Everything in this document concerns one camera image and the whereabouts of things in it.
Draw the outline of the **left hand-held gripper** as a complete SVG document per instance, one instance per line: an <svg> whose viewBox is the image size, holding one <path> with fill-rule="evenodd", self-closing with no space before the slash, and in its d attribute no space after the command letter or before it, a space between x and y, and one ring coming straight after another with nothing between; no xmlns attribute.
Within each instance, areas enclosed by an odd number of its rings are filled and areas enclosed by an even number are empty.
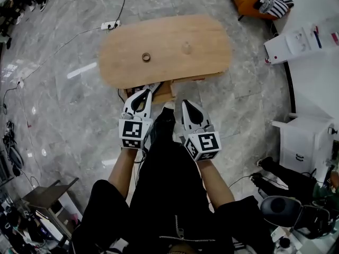
<svg viewBox="0 0 339 254"><path fill-rule="evenodd" d="M125 101L119 119L119 138L122 147L137 150L144 148L153 124L151 118L152 97L150 89L143 89Z"/></svg>

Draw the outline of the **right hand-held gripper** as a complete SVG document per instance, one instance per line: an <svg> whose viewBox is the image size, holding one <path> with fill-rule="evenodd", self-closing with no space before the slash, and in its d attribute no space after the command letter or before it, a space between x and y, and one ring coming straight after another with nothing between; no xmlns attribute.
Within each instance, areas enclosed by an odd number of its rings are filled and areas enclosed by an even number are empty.
<svg viewBox="0 0 339 254"><path fill-rule="evenodd" d="M190 100L182 101L184 147L195 162L215 158L221 150L219 132L210 116L200 105Z"/></svg>

